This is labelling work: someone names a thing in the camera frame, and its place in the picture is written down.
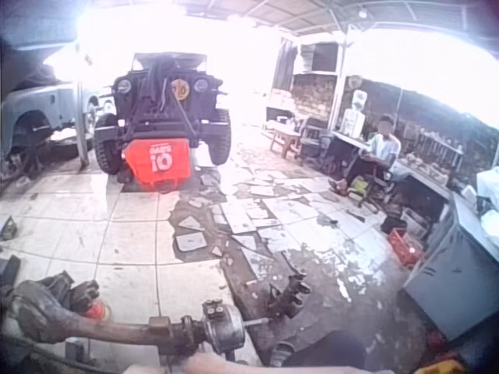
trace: hand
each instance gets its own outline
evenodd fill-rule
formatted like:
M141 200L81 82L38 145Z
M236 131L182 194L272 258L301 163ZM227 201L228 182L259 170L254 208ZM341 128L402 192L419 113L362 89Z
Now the hand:
M371 154L368 151L364 150L364 152L362 152L360 154L360 158L362 158L365 161L372 161L374 159L374 156L373 156L373 154Z
M187 360L185 374L223 374L228 365L215 353L196 353Z

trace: garage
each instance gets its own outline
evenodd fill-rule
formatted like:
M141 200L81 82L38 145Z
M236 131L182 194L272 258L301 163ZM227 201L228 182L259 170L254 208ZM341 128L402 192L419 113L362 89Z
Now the garage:
M495 372L495 11L2 4L6 372Z

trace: dark pants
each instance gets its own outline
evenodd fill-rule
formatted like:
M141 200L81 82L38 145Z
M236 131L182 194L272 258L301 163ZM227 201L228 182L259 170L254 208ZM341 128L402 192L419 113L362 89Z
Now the dark pants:
M351 366L363 369L366 349L347 331L333 331L284 361L284 367Z
M345 170L347 186L350 187L353 180L359 175L372 175L374 171L376 171L376 176L379 179L384 179L383 170L385 170L385 168L375 162L365 161L360 158L360 156L357 156Z

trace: red crate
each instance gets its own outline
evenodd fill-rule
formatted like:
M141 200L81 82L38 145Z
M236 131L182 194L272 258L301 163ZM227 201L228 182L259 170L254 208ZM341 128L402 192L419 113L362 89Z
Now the red crate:
M405 229L394 228L388 236L388 242L403 266L413 267L423 254L421 244Z

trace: jeep windshield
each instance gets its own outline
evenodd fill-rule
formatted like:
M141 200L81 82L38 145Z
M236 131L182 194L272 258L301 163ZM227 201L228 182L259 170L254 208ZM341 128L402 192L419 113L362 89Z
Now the jeep windshield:
M132 71L149 70L154 64L154 60L159 56L168 56L175 60L179 69L206 71L206 55L197 53L136 53L133 56Z

